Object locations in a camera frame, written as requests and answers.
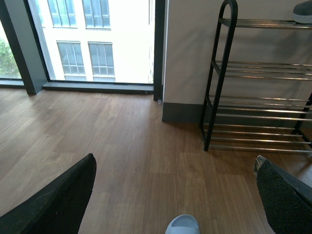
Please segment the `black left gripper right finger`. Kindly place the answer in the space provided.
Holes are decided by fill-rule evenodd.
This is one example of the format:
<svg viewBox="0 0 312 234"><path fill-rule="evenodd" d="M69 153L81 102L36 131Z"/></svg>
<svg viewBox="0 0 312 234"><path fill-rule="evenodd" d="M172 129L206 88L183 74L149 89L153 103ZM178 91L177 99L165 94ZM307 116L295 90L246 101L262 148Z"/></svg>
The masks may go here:
<svg viewBox="0 0 312 234"><path fill-rule="evenodd" d="M258 155L253 166L268 224L276 234L312 232L312 188Z"/></svg>

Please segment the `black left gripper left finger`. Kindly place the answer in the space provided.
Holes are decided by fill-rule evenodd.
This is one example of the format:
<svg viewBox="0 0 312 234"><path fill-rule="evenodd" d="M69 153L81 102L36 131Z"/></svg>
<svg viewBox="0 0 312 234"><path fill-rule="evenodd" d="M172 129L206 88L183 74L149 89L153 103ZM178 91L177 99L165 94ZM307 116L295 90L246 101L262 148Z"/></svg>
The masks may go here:
<svg viewBox="0 0 312 234"><path fill-rule="evenodd" d="M88 154L0 218L2 234L77 234L89 203L97 163Z"/></svg>

